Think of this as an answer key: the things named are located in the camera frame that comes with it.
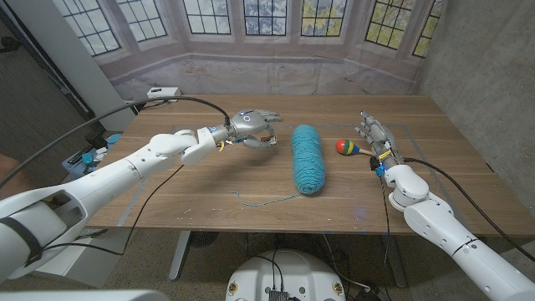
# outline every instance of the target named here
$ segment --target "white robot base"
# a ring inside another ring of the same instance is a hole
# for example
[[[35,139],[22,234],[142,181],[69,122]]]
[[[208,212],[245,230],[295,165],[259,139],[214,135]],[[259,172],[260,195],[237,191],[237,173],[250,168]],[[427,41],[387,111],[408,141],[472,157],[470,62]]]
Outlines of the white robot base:
[[[304,252],[277,250],[274,262],[280,267],[281,279],[277,267],[272,266],[273,252],[249,259],[234,272],[228,281],[226,301],[345,300],[339,276],[326,263]]]

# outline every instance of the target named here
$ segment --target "window pane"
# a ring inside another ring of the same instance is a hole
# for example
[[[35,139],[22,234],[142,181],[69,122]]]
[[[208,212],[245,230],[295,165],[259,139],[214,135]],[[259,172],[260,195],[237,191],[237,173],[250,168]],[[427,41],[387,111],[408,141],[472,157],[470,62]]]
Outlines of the window pane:
[[[130,8],[130,5],[128,5],[128,3],[120,4],[120,10],[125,15],[126,21],[128,21],[128,23],[135,22],[134,12],[132,12],[132,9]]]
[[[216,19],[213,16],[202,16],[202,23],[205,33],[217,33]]]
[[[287,0],[273,0],[274,17],[286,17],[286,1]]]
[[[134,15],[138,21],[147,19],[147,15],[145,14],[145,10],[143,9],[141,2],[130,2],[129,5],[132,8],[132,11],[134,11]]]
[[[397,18],[399,12],[400,12],[399,8],[388,7],[388,9],[386,10],[385,20],[383,21],[383,25],[394,27],[395,19]]]
[[[338,37],[346,0],[304,0],[301,35]]]
[[[218,16],[227,16],[227,0],[212,0],[214,2],[214,13]]]
[[[304,0],[303,17],[316,18],[317,6],[318,6],[318,0]]]
[[[143,30],[143,33],[147,38],[154,38],[156,36],[154,30],[152,30],[152,26],[150,25],[150,21],[143,21],[140,22],[141,30]]]
[[[416,45],[415,54],[420,55],[421,57],[425,57],[430,42],[430,39],[421,37],[418,41],[418,44]]]
[[[230,33],[231,26],[228,22],[228,17],[216,17],[217,33]]]
[[[328,36],[339,36],[342,29],[342,19],[331,19],[329,21],[329,28],[327,29]]]
[[[401,30],[394,29],[388,46],[397,49],[400,46],[401,38],[403,38],[403,32]]]
[[[230,34],[227,0],[183,0],[191,33]],[[246,5],[246,11],[254,13]]]
[[[107,30],[103,33],[99,33],[100,38],[104,41],[104,45],[108,50],[114,50],[119,47],[117,44],[117,40],[115,40],[114,35],[111,33],[111,31]]]
[[[383,22],[383,18],[385,17],[386,13],[386,8],[386,5],[377,3],[377,5],[375,5],[374,15],[372,16],[371,20],[377,23]]]
[[[243,1],[246,16],[258,15],[258,0],[245,0]]]
[[[78,26],[80,26],[80,29],[82,29],[82,33],[84,33],[85,35],[96,32],[87,14],[83,13],[74,15],[74,20],[76,21]]]
[[[333,0],[331,8],[331,18],[342,18],[344,16],[345,0]]]
[[[245,17],[246,34],[259,34],[258,32],[258,18]]]
[[[375,24],[375,23],[370,24],[366,39],[371,42],[377,42],[377,38],[379,37],[380,30],[381,30],[381,26],[379,24]]]
[[[431,9],[431,16],[440,17],[443,4],[444,0],[436,0],[435,3],[433,3],[433,8]]]
[[[204,27],[202,26],[201,16],[189,16],[191,32],[192,33],[204,33]]]
[[[94,10],[92,12],[87,13],[91,21],[93,22],[94,28],[101,32],[105,31],[107,29],[110,29],[108,26],[108,22],[106,22],[106,19],[104,18],[104,15],[100,10]]]
[[[286,34],[286,18],[273,18],[273,34]]]
[[[409,22],[410,12],[404,9],[400,10],[398,19],[395,21],[395,27],[400,30],[405,30],[407,23]]]
[[[136,41],[143,41],[145,40],[145,35],[143,34],[143,31],[141,30],[141,26],[139,23],[132,23],[130,25],[130,29],[132,30],[132,33],[134,34]]]
[[[145,9],[145,12],[149,18],[158,18],[160,16],[158,14],[158,10],[156,10],[156,5],[153,0],[143,0],[141,3],[143,4],[143,8]]]
[[[79,13],[78,5],[74,3],[73,0],[65,0],[65,4],[67,4],[67,8],[69,9],[70,13]]]
[[[328,18],[317,18],[316,19],[316,29],[314,31],[315,36],[324,36],[327,35],[327,22]]]
[[[258,0],[261,17],[271,17],[271,0]]]
[[[201,8],[201,15],[213,16],[214,9],[211,5],[211,0],[199,0],[199,7]]]
[[[424,31],[421,33],[422,36],[431,38],[433,36],[433,32],[435,31],[436,24],[438,23],[438,18],[435,17],[428,17],[427,22],[424,26]]]
[[[260,18],[260,34],[271,34],[271,18]]]
[[[379,32],[379,38],[377,38],[377,43],[381,45],[388,45],[390,40],[390,35],[392,34],[392,28],[387,28],[386,26],[381,26],[381,31]]]
[[[154,29],[156,33],[156,37],[161,37],[166,35],[166,30],[164,29],[164,26],[161,24],[161,20],[159,18],[151,20],[150,25],[152,25],[152,28]]]
[[[197,0],[184,0],[184,6],[186,7],[186,13],[188,15],[201,14],[199,6],[197,5]]]
[[[415,0],[404,0],[403,4],[401,4],[401,7],[412,10],[412,7],[414,4],[415,4]]]
[[[99,4],[97,4],[96,0],[79,0],[79,1],[82,3],[82,7],[84,8],[85,11],[99,8]]]
[[[313,36],[314,35],[314,21],[313,18],[304,18],[303,25],[301,27],[301,35]]]
[[[92,34],[88,36],[87,40],[91,44],[91,47],[93,48],[95,54],[103,54],[108,51],[104,46],[104,43],[102,43],[102,40],[100,39],[98,34]]]

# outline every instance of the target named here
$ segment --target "floor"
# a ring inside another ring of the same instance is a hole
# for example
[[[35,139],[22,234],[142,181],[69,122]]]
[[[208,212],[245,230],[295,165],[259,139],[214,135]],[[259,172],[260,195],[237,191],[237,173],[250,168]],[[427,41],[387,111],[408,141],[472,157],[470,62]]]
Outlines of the floor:
[[[317,243],[320,236],[279,234],[284,247],[303,250],[324,258]],[[401,300],[486,300],[486,297],[437,247],[420,237],[397,237],[408,288],[396,288],[390,272],[384,274],[384,249],[376,236],[329,235],[334,250],[342,250],[350,258],[350,277],[355,281],[370,281],[384,291],[388,288],[394,301]],[[227,281],[249,257],[275,247],[274,234],[249,234],[247,255],[246,234],[221,232],[217,240],[204,248],[190,248],[181,277],[176,282],[167,279],[178,232],[167,230],[138,231],[127,253],[120,259],[104,289],[156,289],[170,300],[222,300]],[[522,241],[535,253],[535,242]],[[522,254],[511,251],[501,238],[489,238],[487,244],[535,281],[535,263],[526,264]],[[347,264],[339,266],[347,273]],[[63,283],[45,278],[25,276],[0,285],[0,291],[91,289],[76,283]]]

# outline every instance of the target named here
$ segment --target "window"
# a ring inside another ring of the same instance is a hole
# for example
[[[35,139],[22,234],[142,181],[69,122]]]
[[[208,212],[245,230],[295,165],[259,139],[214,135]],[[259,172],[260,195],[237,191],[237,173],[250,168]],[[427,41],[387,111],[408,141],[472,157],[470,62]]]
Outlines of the window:
[[[378,0],[369,22],[366,41],[397,49],[415,0]]]
[[[301,35],[339,37],[346,0],[304,0]]]
[[[154,0],[117,0],[138,42],[167,35]]]
[[[231,34],[227,0],[184,0],[191,33]]]
[[[53,0],[91,56],[120,48],[96,0]]]
[[[418,44],[416,45],[414,55],[424,58],[427,54],[427,48],[429,47],[429,43],[431,42],[431,37],[435,32],[435,27],[438,23],[438,19],[441,17],[442,5],[444,4],[444,1],[445,0],[435,0],[435,3],[433,3],[433,8],[429,13],[427,22],[425,22],[424,29],[422,30],[420,39],[418,40]]]
[[[287,0],[243,0],[245,33],[286,35]]]

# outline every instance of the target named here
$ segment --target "red ball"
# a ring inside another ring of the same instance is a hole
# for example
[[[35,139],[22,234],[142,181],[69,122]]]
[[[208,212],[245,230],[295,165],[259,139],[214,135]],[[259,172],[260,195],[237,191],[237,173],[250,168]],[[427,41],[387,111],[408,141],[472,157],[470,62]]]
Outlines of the red ball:
[[[347,139],[340,139],[340,140],[338,140],[338,142],[336,142],[336,151],[339,152],[342,155],[345,155],[344,154],[344,148],[345,148],[345,144],[347,143],[346,141],[348,141],[348,140]]]

